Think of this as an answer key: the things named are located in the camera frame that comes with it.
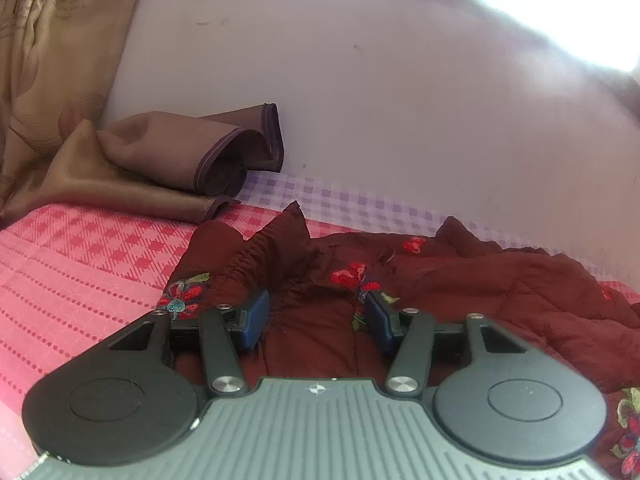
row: silver knob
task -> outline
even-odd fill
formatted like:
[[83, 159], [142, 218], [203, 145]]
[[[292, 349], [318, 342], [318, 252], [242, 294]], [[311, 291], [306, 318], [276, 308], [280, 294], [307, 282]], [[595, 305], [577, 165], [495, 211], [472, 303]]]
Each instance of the silver knob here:
[[418, 381], [412, 377], [396, 376], [391, 377], [386, 386], [392, 391], [399, 394], [408, 394], [418, 389]]
[[238, 392], [244, 386], [244, 381], [233, 375], [218, 377], [211, 383], [211, 387], [222, 394], [232, 394]]

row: bed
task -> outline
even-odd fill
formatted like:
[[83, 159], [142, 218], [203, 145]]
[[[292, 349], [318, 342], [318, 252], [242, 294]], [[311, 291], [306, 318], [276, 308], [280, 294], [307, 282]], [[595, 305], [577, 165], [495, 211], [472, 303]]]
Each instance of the bed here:
[[[238, 199], [219, 220], [245, 238], [293, 200], [312, 237], [353, 230], [433, 235], [446, 217], [371, 192], [267, 172], [250, 173]], [[474, 222], [465, 226], [503, 247], [537, 245]], [[29, 387], [153, 308], [195, 228], [52, 204], [0, 232], [0, 479], [13, 478], [35, 459], [20, 421]], [[628, 301], [640, 301], [631, 288], [581, 262]]]

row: red embroidered flower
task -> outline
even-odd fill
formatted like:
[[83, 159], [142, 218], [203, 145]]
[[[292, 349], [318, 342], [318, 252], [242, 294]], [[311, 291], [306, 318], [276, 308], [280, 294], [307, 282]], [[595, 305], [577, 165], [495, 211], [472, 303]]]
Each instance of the red embroidered flower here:
[[197, 299], [205, 291], [202, 283], [208, 279], [208, 274], [200, 274], [188, 280], [178, 280], [172, 283], [158, 300], [156, 308], [169, 311], [172, 319], [191, 317], [198, 308]]
[[409, 238], [404, 244], [402, 244], [402, 248], [405, 251], [410, 253], [419, 254], [420, 248], [424, 244], [424, 238], [420, 238], [418, 236], [412, 236]]
[[640, 391], [638, 388], [623, 390], [625, 399], [618, 404], [618, 422], [626, 433], [620, 442], [611, 449], [618, 458], [623, 459], [621, 472], [625, 477], [640, 477]]
[[369, 292], [370, 290], [380, 290], [381, 288], [378, 282], [367, 282], [362, 284], [360, 290], [362, 292]]
[[357, 288], [360, 280], [350, 270], [334, 270], [331, 273], [331, 281], [346, 288]]
[[349, 270], [352, 274], [355, 274], [358, 277], [358, 282], [362, 280], [364, 277], [364, 269], [366, 268], [365, 264], [361, 264], [360, 262], [351, 262], [349, 264]]

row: blue clamp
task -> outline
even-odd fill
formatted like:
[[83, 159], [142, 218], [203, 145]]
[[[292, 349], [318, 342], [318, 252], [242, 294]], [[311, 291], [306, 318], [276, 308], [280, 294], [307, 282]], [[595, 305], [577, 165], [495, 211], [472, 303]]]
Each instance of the blue clamp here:
[[407, 328], [402, 325], [399, 313], [393, 310], [378, 290], [370, 290], [365, 296], [364, 321], [380, 352], [396, 355]]
[[239, 352], [251, 351], [260, 339], [269, 319], [269, 293], [261, 290], [253, 294], [242, 305], [224, 315], [226, 328], [234, 347]]

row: circular button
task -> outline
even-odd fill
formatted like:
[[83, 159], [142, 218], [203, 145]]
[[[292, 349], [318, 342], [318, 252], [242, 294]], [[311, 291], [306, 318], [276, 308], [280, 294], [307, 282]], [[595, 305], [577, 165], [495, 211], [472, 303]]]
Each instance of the circular button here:
[[211, 386], [222, 394], [232, 394], [239, 392], [244, 387], [244, 381], [238, 377], [225, 375], [215, 379]]
[[521, 422], [551, 418], [562, 408], [562, 397], [554, 388], [525, 379], [511, 379], [492, 386], [488, 401], [502, 416]]
[[418, 389], [418, 381], [412, 377], [396, 376], [391, 377], [386, 386], [392, 391], [399, 394], [408, 394]]
[[117, 378], [96, 379], [78, 386], [69, 397], [77, 416], [94, 422], [110, 422], [131, 415], [145, 398], [140, 387]]

